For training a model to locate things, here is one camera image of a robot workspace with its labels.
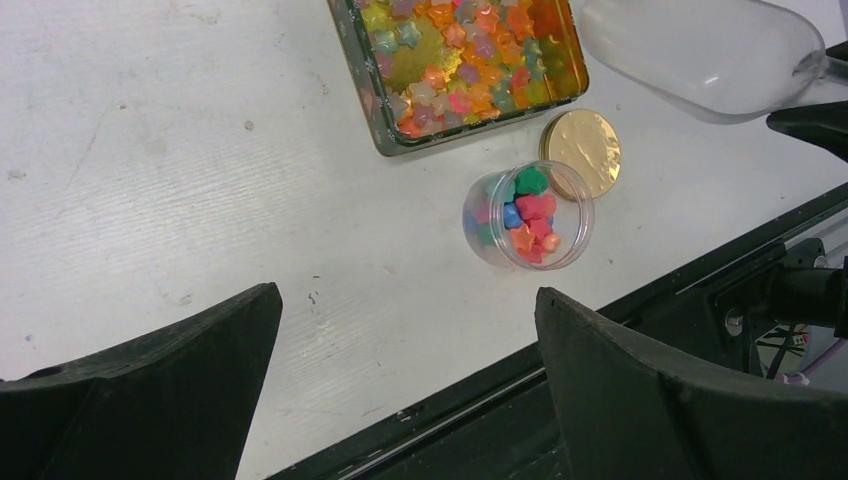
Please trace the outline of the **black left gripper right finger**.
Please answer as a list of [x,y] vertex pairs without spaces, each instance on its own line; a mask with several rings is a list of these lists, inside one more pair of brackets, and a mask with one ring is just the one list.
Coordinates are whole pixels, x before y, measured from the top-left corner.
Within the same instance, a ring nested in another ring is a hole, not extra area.
[[539,348],[571,479],[843,479],[847,397],[705,361],[550,287]]

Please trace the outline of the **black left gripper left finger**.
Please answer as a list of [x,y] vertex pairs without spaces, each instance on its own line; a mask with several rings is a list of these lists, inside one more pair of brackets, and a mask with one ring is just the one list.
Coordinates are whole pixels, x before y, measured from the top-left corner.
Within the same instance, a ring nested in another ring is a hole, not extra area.
[[232,479],[283,301],[256,285],[191,317],[1,385],[5,479]]

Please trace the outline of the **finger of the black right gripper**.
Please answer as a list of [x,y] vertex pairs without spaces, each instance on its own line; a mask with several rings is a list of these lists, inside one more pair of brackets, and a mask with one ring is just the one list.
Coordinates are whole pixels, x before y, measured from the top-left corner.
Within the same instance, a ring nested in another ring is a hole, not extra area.
[[840,101],[778,110],[767,116],[766,125],[847,162],[847,121],[847,101]]

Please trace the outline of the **clear plastic scoop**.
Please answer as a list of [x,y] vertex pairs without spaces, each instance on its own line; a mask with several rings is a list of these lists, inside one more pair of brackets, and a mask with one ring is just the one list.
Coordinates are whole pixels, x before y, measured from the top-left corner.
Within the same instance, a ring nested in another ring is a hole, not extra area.
[[708,123],[847,98],[846,61],[765,1],[587,1],[577,27],[598,62]]

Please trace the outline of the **clear round plastic container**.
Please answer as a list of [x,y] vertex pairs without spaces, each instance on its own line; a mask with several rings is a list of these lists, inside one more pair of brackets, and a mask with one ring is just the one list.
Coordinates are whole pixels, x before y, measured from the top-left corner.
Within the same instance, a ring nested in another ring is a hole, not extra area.
[[535,161],[489,173],[467,192],[465,239],[486,263],[554,271],[586,250],[595,209],[590,188],[571,167]]

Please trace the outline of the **tin of translucent star candies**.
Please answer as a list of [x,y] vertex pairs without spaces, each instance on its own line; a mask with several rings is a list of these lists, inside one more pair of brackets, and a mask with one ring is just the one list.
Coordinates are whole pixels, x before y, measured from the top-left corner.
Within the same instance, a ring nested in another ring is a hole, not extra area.
[[372,140],[387,157],[539,115],[589,87],[566,1],[328,6]]

